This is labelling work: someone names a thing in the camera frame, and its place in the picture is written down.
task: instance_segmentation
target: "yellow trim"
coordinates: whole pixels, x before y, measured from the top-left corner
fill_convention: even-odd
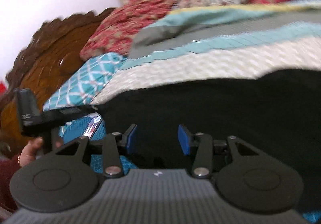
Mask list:
[[[249,10],[249,11],[298,11],[308,9],[321,9],[321,4],[310,4],[306,6],[293,6],[287,3],[280,4],[236,4],[228,6],[210,6],[210,7],[192,7],[178,10],[172,10],[169,14],[180,14],[183,12],[200,11],[200,10],[222,10],[222,9],[238,9],[238,10]]]

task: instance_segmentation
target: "gray stripe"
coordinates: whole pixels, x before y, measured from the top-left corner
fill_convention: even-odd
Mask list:
[[[179,47],[192,40],[275,29],[295,21],[321,23],[320,14],[321,10],[309,10],[305,12],[278,13],[265,18],[248,19],[223,25],[198,24],[190,28],[175,26],[151,27],[142,30],[136,35],[129,58],[139,58],[150,55],[154,51]]]

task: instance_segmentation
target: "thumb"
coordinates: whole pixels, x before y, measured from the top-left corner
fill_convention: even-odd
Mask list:
[[[38,137],[28,142],[28,144],[23,149],[22,153],[27,156],[35,156],[38,150],[42,147],[43,139]]]

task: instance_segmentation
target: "white fabric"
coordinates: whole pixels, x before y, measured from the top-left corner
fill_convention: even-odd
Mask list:
[[[139,88],[210,78],[257,78],[286,68],[321,69],[321,38],[308,37],[235,50],[188,53],[119,70],[92,100],[102,104],[119,93]]]

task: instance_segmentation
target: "red floral pillow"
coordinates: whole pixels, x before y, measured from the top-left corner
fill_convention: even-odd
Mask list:
[[[86,61],[107,52],[128,55],[133,37],[144,27],[164,17],[174,0],[130,0],[105,18],[90,37],[80,57]]]

